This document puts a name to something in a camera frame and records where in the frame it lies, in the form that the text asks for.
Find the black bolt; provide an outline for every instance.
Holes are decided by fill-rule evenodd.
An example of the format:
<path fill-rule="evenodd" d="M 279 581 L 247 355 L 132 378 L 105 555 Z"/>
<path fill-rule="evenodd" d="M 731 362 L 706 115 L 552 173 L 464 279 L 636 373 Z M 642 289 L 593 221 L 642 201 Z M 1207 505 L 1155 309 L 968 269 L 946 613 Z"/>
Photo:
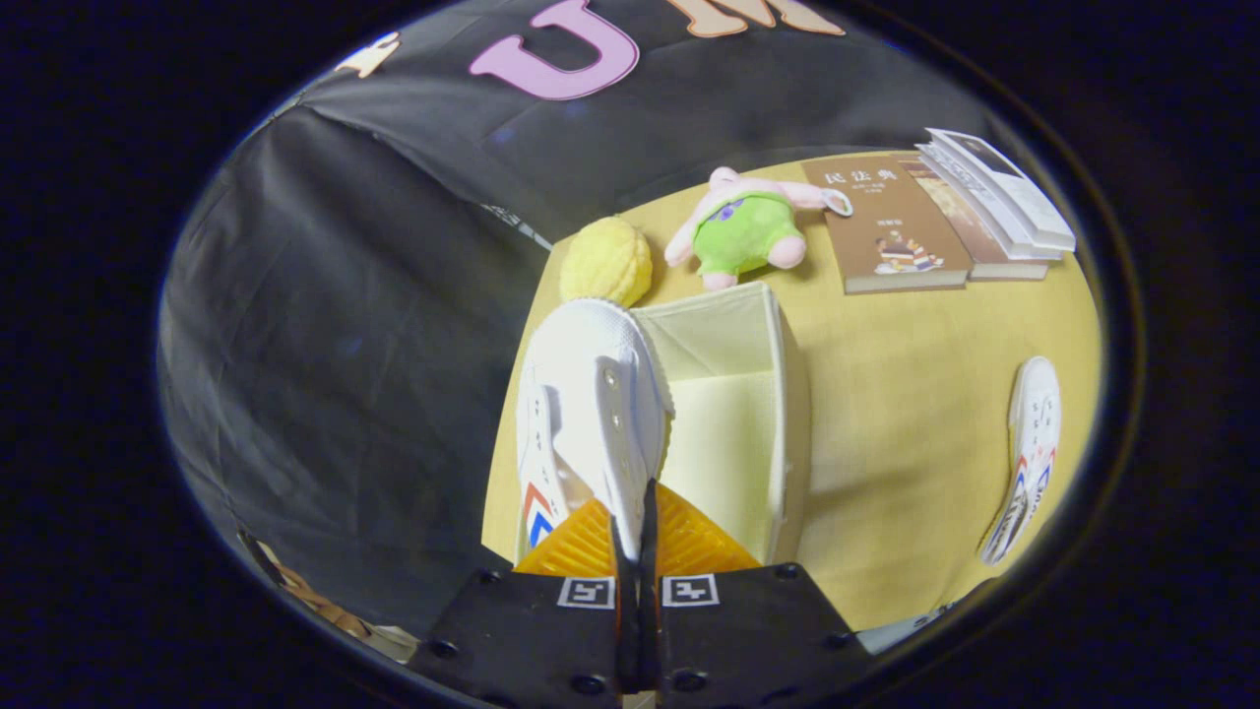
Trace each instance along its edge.
<path fill-rule="evenodd" d="M 460 654 L 460 650 L 445 640 L 435 640 L 428 644 L 428 651 L 438 660 L 451 660 Z"/>
<path fill-rule="evenodd" d="M 499 696 L 498 694 L 488 694 L 481 698 L 481 701 L 486 704 L 494 704 L 495 706 L 503 706 L 503 709 L 519 709 L 519 705 L 508 699 L 507 696 Z"/>
<path fill-rule="evenodd" d="M 704 679 L 704 675 L 694 670 L 683 670 L 674 675 L 675 691 L 699 691 L 707 684 L 708 680 Z"/>
<path fill-rule="evenodd" d="M 604 693 L 604 680 L 600 678 L 578 675 L 568 685 L 578 694 L 595 695 Z"/>
<path fill-rule="evenodd" d="M 796 694 L 799 693 L 800 693 L 799 689 L 794 686 L 786 686 L 784 689 L 780 689 L 777 691 L 771 691 L 770 694 L 767 694 L 765 698 L 761 699 L 761 705 L 765 706 L 767 704 L 774 704 L 780 699 L 789 699 L 791 696 L 796 696 Z"/>
<path fill-rule="evenodd" d="M 829 650 L 839 650 L 847 646 L 850 640 L 853 640 L 853 633 L 834 632 L 827 636 L 823 645 L 825 645 Z"/>

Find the white sneaker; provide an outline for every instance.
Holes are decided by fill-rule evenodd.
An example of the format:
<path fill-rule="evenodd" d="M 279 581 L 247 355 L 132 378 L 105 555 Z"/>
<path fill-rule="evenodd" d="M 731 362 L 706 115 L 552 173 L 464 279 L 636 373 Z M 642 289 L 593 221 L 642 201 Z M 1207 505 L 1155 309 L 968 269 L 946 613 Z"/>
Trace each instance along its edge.
<path fill-rule="evenodd" d="M 525 553 L 595 497 L 638 560 L 644 494 L 672 413 L 651 343 L 629 310 L 580 298 L 548 315 L 525 350 L 517 400 Z"/>
<path fill-rule="evenodd" d="M 1045 358 L 1024 363 L 1007 419 L 1014 480 L 1003 513 L 990 526 L 980 549 L 980 560 L 990 567 L 998 565 L 1014 548 L 1041 505 L 1058 452 L 1060 409 L 1055 366 Z"/>

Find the book cover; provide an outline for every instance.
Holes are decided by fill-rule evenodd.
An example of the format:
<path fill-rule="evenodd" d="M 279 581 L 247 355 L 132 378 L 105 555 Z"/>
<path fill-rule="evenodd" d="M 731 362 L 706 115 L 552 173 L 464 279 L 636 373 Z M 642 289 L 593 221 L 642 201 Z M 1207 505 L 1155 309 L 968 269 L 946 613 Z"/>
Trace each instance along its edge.
<path fill-rule="evenodd" d="M 1076 237 L 1046 193 L 1005 155 L 983 139 L 963 132 L 927 128 L 932 144 L 958 160 L 1009 208 L 1028 230 L 1034 246 L 1076 248 Z"/>
<path fill-rule="evenodd" d="M 901 166 L 915 178 L 919 186 L 932 198 L 954 227 L 954 233 L 971 254 L 970 280 L 1041 280 L 1046 277 L 1046 261 L 1012 259 L 984 224 L 984 219 L 948 181 L 924 164 L 920 157 L 902 157 Z"/>
<path fill-rule="evenodd" d="M 1041 248 L 1032 243 L 1027 230 L 1014 213 L 978 178 L 963 169 L 949 152 L 935 144 L 916 144 L 922 152 L 920 159 L 937 176 L 950 184 L 989 227 L 989 233 L 997 237 L 1009 258 L 1061 258 L 1057 248 Z"/>
<path fill-rule="evenodd" d="M 803 165 L 806 179 L 839 189 L 853 215 L 827 212 L 844 292 L 963 287 L 971 257 L 945 214 L 901 164 L 854 155 Z"/>

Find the yellow table surface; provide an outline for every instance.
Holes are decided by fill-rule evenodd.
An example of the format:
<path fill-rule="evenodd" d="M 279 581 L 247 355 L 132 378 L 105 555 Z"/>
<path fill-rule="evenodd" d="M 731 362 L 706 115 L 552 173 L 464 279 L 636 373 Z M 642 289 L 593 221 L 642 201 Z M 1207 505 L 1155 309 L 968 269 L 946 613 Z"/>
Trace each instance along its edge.
<path fill-rule="evenodd" d="M 799 162 L 746 173 L 805 181 Z M 653 286 L 635 305 L 703 292 L 697 263 L 663 252 L 707 185 L 622 214 L 653 248 Z M 968 282 L 965 290 L 845 295 L 819 212 L 798 213 L 809 251 L 795 268 L 741 276 L 770 285 L 806 363 L 811 471 L 798 560 L 856 630 L 956 601 L 1019 558 L 1071 485 L 1092 426 L 1101 378 L 1094 298 L 1072 254 L 1043 281 Z M 559 305 L 559 263 L 547 261 L 517 351 L 499 423 L 481 542 L 515 560 L 519 485 L 515 398 L 524 343 Z M 1058 373 L 1062 433 L 1042 506 L 997 568 L 980 539 L 1011 479 L 1007 412 L 1016 373 L 1042 354 Z"/>

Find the pink letter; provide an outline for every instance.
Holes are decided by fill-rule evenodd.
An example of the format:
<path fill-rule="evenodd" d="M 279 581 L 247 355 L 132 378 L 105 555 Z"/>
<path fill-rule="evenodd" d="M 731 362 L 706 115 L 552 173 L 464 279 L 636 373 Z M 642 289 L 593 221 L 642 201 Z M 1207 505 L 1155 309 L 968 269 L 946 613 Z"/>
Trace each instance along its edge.
<path fill-rule="evenodd" d="M 478 57 L 469 72 L 494 74 L 548 101 L 568 101 L 607 88 L 639 63 L 639 45 L 626 33 L 586 9 L 587 0 L 563 0 L 529 21 L 533 26 L 562 26 L 590 42 L 600 52 L 593 64 L 576 72 L 557 69 L 520 48 L 524 38 L 513 34 L 495 42 Z"/>

